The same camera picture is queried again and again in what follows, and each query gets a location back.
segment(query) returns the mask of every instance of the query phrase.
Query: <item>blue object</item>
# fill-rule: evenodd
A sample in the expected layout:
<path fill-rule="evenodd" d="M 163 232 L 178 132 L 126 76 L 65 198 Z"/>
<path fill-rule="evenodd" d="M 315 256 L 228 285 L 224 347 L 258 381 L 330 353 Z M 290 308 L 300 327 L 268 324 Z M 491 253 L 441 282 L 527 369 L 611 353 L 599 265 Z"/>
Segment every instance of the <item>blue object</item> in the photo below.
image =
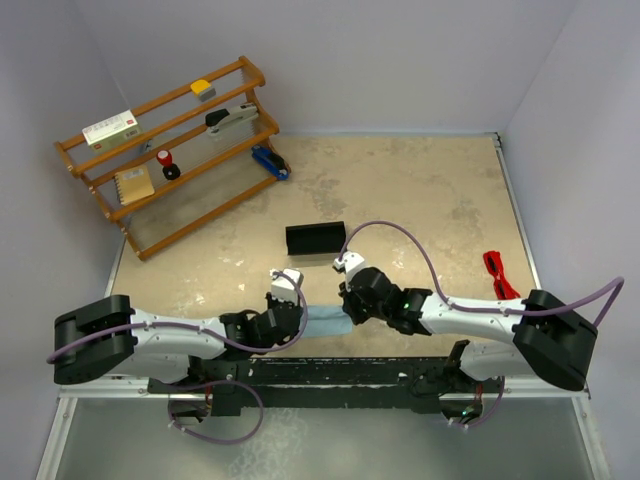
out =
<path fill-rule="evenodd" d="M 342 307 L 335 305 L 309 305 L 309 323 L 302 338 L 346 335 L 353 330 L 353 322 Z"/>
<path fill-rule="evenodd" d="M 284 163 L 284 159 L 268 148 L 254 145 L 251 147 L 251 156 L 278 180 L 286 180 L 289 178 L 289 171 Z"/>

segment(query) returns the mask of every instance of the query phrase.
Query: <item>wooden rack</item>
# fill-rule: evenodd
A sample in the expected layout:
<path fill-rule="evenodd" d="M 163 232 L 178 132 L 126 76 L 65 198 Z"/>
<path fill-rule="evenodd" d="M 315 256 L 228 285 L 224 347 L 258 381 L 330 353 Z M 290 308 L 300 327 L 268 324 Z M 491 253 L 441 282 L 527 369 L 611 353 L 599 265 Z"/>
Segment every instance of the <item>wooden rack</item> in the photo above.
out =
<path fill-rule="evenodd" d="M 115 223 L 118 227 L 120 227 L 120 230 L 123 232 L 125 238 L 127 239 L 129 245 L 131 245 L 131 247 L 133 248 L 134 252 L 136 253 L 136 255 L 142 259 L 145 260 L 147 259 L 149 256 L 157 253 L 158 251 L 162 250 L 163 248 L 171 245 L 173 242 L 175 242 L 176 240 L 182 238 L 183 236 L 187 235 L 188 233 L 192 232 L 193 230 L 199 228 L 200 226 L 202 226 L 203 224 L 205 224 L 206 222 L 212 220 L 213 218 L 221 215 L 222 213 L 226 212 L 227 210 L 229 210 L 230 208 L 238 205 L 239 203 L 241 203 L 242 201 L 252 197 L 253 195 L 255 195 L 256 193 L 260 192 L 261 190 L 264 190 L 266 187 L 268 187 L 269 185 L 271 185 L 272 183 L 275 183 L 277 181 L 277 179 L 274 176 L 269 176 L 268 178 L 266 178 L 265 180 L 263 180 L 262 182 L 259 182 L 258 184 L 254 185 L 253 187 L 243 191 L 242 193 L 240 193 L 239 195 L 235 196 L 234 198 L 228 200 L 227 202 L 223 203 L 222 205 L 216 207 L 215 209 L 211 210 L 210 212 L 204 214 L 203 216 L 201 216 L 200 218 L 192 221 L 191 223 L 189 223 L 188 225 L 180 228 L 178 231 L 174 232 L 173 234 L 161 239 L 160 241 L 158 241 L 157 243 L 155 243 L 154 245 L 146 248 L 146 249 L 141 249 L 138 245 L 138 242 L 136 241 L 136 239 L 133 237 L 130 229 L 127 227 L 126 222 L 124 221 L 124 218 L 127 215 L 132 214 L 133 212 L 141 209 L 142 207 L 144 207 L 145 205 L 148 205 L 149 203 L 153 202 L 154 200 L 166 195 L 167 193 L 175 190 L 176 188 L 178 188 L 179 186 L 189 182 L 190 180 L 196 178 L 198 175 L 203 174 L 204 172 L 210 170 L 211 168 L 215 167 L 216 165 L 220 165 L 221 163 L 225 162 L 226 160 L 229 160 L 230 158 L 232 158 L 233 156 L 247 150 L 250 149 L 252 146 L 254 145 L 262 145 L 264 147 L 269 148 L 271 151 L 275 152 L 276 150 L 274 149 L 273 145 L 271 144 L 270 141 L 270 137 L 271 135 L 275 135 L 279 132 L 279 128 L 278 128 L 278 124 L 275 122 L 275 120 L 264 110 L 264 108 L 260 105 L 260 102 L 258 101 L 258 98 L 256 97 L 255 91 L 254 89 L 256 87 L 261 87 L 265 84 L 265 79 L 264 79 L 264 75 L 262 74 L 262 72 L 258 69 L 258 67 L 256 67 L 253 63 L 251 63 L 249 61 L 249 59 L 247 59 L 246 57 L 242 56 L 240 57 L 236 62 L 233 62 L 219 70 L 216 70 L 214 72 L 211 72 L 207 75 L 205 75 L 204 77 L 201 77 L 203 79 L 205 79 L 206 81 L 212 83 L 215 80 L 218 80 L 226 75 L 229 75 L 232 72 L 235 72 L 237 70 L 242 70 L 243 73 L 243 84 L 220 95 L 217 96 L 215 98 L 213 98 L 212 100 L 209 100 L 205 103 L 202 103 L 201 105 L 183 113 L 182 115 L 178 115 L 177 117 L 161 124 L 158 125 L 155 128 L 152 128 L 151 130 L 148 130 L 147 132 L 144 132 L 132 139 L 130 139 L 129 141 L 107 151 L 104 152 L 100 155 L 97 155 L 95 157 L 93 157 L 92 159 L 84 162 L 84 163 L 80 163 L 80 164 L 76 164 L 72 158 L 71 155 L 69 154 L 69 150 L 82 145 L 83 143 L 85 143 L 85 138 L 84 135 L 82 135 L 82 133 L 68 139 L 65 140 L 64 142 L 55 142 L 55 148 L 58 151 L 58 154 L 60 155 L 60 157 L 62 158 L 62 160 L 64 161 L 67 170 L 71 173 L 71 175 L 73 175 L 76 178 L 79 178 L 80 180 L 82 180 L 84 182 L 84 184 L 88 187 L 89 191 L 91 192 L 91 194 L 96 198 L 96 200 L 98 201 L 98 204 L 100 205 L 100 209 L 102 210 L 102 212 L 104 213 L 104 216 L 111 221 L 112 223 Z M 151 112 L 152 110 L 155 110 L 158 107 L 161 107 L 162 105 L 165 105 L 173 100 L 176 100 L 177 98 L 186 95 L 187 93 L 191 93 L 191 82 L 183 85 L 179 88 L 176 88 L 175 90 L 172 90 L 168 93 L 165 93 L 164 95 L 159 96 L 158 98 L 151 100 L 150 102 L 147 102 L 143 105 L 140 105 L 134 109 L 131 110 L 131 112 L 133 113 L 133 115 L 136 118 L 139 118 L 140 116 Z M 99 187 L 106 184 L 107 182 L 110 182 L 114 179 L 114 176 L 116 175 L 116 173 L 122 171 L 122 170 L 127 170 L 130 168 L 134 168 L 138 165 L 142 165 L 143 163 L 146 163 L 150 160 L 155 159 L 156 153 L 159 152 L 160 150 L 170 150 L 172 148 L 175 148 L 176 146 L 204 133 L 207 129 L 206 125 L 204 124 L 204 114 L 205 112 L 207 112 L 208 110 L 214 109 L 215 107 L 217 107 L 218 105 L 221 105 L 239 95 L 245 95 L 246 101 L 247 102 L 253 102 L 256 104 L 256 106 L 258 107 L 258 119 L 256 120 L 256 122 L 259 125 L 259 128 L 257 129 L 258 132 L 252 137 L 249 138 L 247 140 L 244 140 L 236 145 L 233 145 L 232 147 L 228 148 L 227 150 L 223 151 L 222 153 L 210 158 L 209 160 L 206 160 L 203 163 L 200 163 L 199 165 L 195 166 L 194 168 L 192 168 L 189 171 L 186 172 L 182 172 L 182 174 L 180 175 L 180 177 L 178 177 L 176 180 L 167 182 L 161 186 L 159 186 L 158 188 L 156 188 L 155 193 L 151 196 L 142 198 L 140 200 L 137 200 L 127 206 L 122 206 L 119 205 L 119 208 L 113 208 L 109 202 L 107 201 L 107 199 L 105 198 L 105 196 L 99 191 Z M 129 150 L 131 150 L 134 147 L 137 147 L 141 144 L 146 143 L 147 141 L 153 139 L 154 137 L 157 137 L 158 135 L 162 134 L 163 132 L 166 132 L 172 128 L 177 127 L 178 125 L 191 120 L 192 118 L 195 118 L 197 116 L 201 115 L 203 118 L 203 123 L 201 125 L 198 125 L 194 128 L 192 128 L 191 130 L 182 133 L 181 135 L 163 143 L 162 145 L 158 145 L 157 147 L 153 148 L 152 150 L 134 158 L 133 160 L 129 160 L 123 164 L 118 165 L 117 167 L 110 169 L 109 171 L 107 171 L 106 173 L 102 173 L 99 174 L 97 176 L 95 176 L 94 178 L 89 178 L 88 173 L 92 170 L 95 169 L 96 167 L 103 165 L 107 162 L 113 161 L 115 157 L 117 157 L 118 155 L 125 153 Z M 287 170 L 291 171 L 289 165 L 287 164 Z"/>

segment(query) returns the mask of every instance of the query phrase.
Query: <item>red object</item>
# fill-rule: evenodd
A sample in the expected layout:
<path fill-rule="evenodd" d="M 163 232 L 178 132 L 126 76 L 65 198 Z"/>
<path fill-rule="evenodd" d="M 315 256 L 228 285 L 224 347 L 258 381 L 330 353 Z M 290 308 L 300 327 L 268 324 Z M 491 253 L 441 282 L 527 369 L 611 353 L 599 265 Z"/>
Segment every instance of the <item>red object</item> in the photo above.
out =
<path fill-rule="evenodd" d="M 493 289 L 498 296 L 498 300 L 511 300 L 520 298 L 520 294 L 511 286 L 504 276 L 504 267 L 500 259 L 500 252 L 492 250 L 482 255 L 487 271 L 493 277 Z"/>
<path fill-rule="evenodd" d="M 173 165 L 173 157 L 171 156 L 171 152 L 168 150 L 160 150 L 156 153 L 156 160 L 158 160 L 160 165 L 163 167 L 170 167 Z"/>

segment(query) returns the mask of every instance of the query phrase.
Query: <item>glass panel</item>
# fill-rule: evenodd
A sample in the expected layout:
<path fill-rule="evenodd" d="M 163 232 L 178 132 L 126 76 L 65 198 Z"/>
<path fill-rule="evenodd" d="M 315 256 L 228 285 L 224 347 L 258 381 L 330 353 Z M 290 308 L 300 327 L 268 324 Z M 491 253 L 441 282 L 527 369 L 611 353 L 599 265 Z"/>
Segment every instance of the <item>glass panel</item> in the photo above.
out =
<path fill-rule="evenodd" d="M 194 428 L 230 438 L 257 416 L 246 409 Z M 228 447 L 167 424 L 164 400 L 82 399 L 57 478 L 592 478 L 568 398 L 507 399 L 466 433 L 403 410 L 271 409 L 254 438 Z"/>

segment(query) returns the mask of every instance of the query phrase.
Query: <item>beige floor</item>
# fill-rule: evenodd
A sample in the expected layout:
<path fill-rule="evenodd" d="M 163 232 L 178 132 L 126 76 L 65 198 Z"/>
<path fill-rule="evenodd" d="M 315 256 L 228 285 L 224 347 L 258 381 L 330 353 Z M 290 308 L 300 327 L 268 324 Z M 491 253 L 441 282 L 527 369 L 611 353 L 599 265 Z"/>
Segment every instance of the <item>beige floor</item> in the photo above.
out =
<path fill-rule="evenodd" d="M 502 252 L 512 285 L 523 295 L 531 271 L 488 137 L 284 137 L 274 144 L 293 175 L 182 239 L 146 262 L 125 247 L 114 293 L 164 315 L 207 317 L 244 308 L 262 310 L 270 268 L 300 268 L 310 304 L 340 304 L 341 277 L 330 259 L 288 257 L 285 226 L 343 220 L 348 229 L 385 219 L 412 231 L 432 255 L 445 291 L 493 299 L 482 254 Z M 154 236 L 202 214 L 215 202 L 264 175 L 247 160 L 227 162 L 158 204 L 137 228 Z M 397 231 L 370 227 L 351 249 L 401 287 L 432 287 L 417 250 Z M 447 355 L 455 336 L 400 335 L 370 320 L 339 337 L 305 339 L 286 356 Z"/>

